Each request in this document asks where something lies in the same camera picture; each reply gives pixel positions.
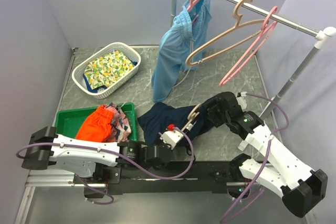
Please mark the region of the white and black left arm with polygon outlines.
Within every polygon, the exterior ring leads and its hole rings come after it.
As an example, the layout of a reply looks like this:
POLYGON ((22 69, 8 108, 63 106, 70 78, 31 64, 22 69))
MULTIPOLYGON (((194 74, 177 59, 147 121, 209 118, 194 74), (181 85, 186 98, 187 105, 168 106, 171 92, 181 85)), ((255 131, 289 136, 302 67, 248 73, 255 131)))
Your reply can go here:
POLYGON ((136 141, 90 142, 57 134, 56 127, 52 126, 33 133, 24 151, 24 169, 63 169, 93 183, 104 178, 104 169, 100 165, 126 169, 159 168, 169 163, 172 157, 172 147, 164 141, 153 145, 136 141))

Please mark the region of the navy blue shorts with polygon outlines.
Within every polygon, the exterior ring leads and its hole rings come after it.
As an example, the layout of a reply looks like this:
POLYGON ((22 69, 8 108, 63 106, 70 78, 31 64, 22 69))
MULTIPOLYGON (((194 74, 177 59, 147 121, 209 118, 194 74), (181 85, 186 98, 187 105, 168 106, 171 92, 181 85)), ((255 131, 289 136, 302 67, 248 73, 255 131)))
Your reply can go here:
MULTIPOLYGON (((183 126, 187 123, 187 117, 192 106, 185 106, 180 108, 174 108, 163 102, 154 104, 149 111, 138 117, 138 123, 143 130, 145 142, 148 145, 162 145, 164 144, 159 138, 160 134, 166 131, 166 128, 170 124, 174 124, 182 130, 183 126)), ((200 113, 196 118, 196 122, 190 131, 185 130, 183 132, 194 140, 196 137, 207 133, 214 125, 202 115, 202 107, 199 107, 200 113)))

